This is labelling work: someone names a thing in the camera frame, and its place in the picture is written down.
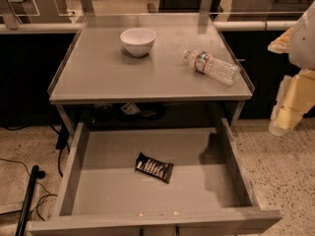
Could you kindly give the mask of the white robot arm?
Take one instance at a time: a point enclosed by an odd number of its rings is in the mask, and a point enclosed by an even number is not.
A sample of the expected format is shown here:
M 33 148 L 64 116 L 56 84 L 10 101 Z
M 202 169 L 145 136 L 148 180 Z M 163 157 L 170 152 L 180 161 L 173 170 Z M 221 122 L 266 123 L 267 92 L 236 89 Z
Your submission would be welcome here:
M 269 131 L 282 136 L 315 106 L 315 2 L 268 49 L 287 53 L 289 62 L 300 69 L 293 77 L 283 77 L 271 114 Z

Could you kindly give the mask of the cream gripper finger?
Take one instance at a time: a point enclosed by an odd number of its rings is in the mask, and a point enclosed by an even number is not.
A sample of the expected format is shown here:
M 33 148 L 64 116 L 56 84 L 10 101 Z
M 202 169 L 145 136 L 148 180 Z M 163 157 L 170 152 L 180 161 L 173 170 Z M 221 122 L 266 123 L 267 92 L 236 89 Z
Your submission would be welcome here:
M 292 32 L 293 28 L 286 30 L 269 44 L 268 50 L 277 54 L 288 53 Z
M 276 100 L 269 131 L 282 136 L 292 131 L 315 106 L 315 71 L 301 70 L 294 77 L 285 76 Z

